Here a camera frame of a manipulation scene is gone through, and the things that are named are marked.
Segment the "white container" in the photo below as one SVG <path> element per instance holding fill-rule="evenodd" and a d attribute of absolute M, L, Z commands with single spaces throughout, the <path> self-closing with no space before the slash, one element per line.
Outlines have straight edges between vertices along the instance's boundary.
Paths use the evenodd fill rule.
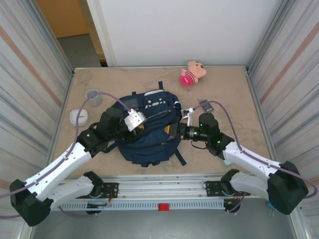
<path fill-rule="evenodd" d="M 76 126 L 76 116 L 78 114 L 79 110 L 72 110 L 70 113 L 70 122 L 74 126 Z M 85 109 L 81 110 L 80 117 L 79 117 L 79 126 L 84 126 L 89 122 L 89 115 L 88 112 Z"/>
<path fill-rule="evenodd" d="M 89 104 L 92 106 L 98 106 L 102 102 L 102 96 L 96 95 L 97 93 L 98 93 L 97 89 L 90 89 L 85 93 L 86 98 L 89 98 L 95 95 L 95 97 L 89 99 Z"/>

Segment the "gray cup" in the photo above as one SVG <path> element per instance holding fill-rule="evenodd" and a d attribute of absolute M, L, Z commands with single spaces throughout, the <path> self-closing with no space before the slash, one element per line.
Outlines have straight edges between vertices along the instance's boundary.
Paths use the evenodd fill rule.
<path fill-rule="evenodd" d="M 97 89 L 90 89 L 85 93 L 86 98 L 96 95 L 98 93 Z M 102 96 L 97 95 L 91 99 L 89 99 L 89 104 L 92 106 L 98 106 L 102 102 Z"/>

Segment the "doorway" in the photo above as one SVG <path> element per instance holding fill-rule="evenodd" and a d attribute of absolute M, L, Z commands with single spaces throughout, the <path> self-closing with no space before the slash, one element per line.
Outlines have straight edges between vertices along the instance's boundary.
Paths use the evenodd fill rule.
<path fill-rule="evenodd" d="M 107 66 L 86 0 L 36 0 L 72 68 Z"/>

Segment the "black phone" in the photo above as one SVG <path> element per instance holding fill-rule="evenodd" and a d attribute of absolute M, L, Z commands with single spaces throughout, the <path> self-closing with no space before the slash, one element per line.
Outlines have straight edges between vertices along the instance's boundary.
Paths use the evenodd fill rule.
<path fill-rule="evenodd" d="M 204 111 L 207 113 L 212 112 L 214 110 L 214 108 L 210 105 L 210 103 L 207 102 L 207 100 L 203 100 L 203 101 L 199 102 L 199 104 L 204 109 Z"/>

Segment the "white wall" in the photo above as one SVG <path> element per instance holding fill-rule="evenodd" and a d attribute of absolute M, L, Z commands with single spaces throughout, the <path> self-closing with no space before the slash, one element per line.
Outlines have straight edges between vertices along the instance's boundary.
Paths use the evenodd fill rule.
<path fill-rule="evenodd" d="M 282 0 L 87 0 L 109 66 L 248 64 Z"/>

